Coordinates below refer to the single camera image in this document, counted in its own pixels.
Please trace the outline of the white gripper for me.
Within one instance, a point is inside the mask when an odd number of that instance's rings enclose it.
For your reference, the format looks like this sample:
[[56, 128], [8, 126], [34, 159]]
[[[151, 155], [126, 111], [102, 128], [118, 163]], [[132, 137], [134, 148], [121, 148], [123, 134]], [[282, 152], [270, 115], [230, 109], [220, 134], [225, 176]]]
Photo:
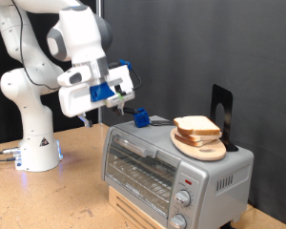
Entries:
[[127, 66], [109, 70], [104, 78], [93, 79], [88, 66], [71, 68], [57, 78], [61, 86], [59, 101], [64, 115], [78, 115], [86, 128], [92, 121], [85, 112], [102, 106], [116, 107], [118, 115], [124, 114], [124, 103], [134, 99], [133, 83]]

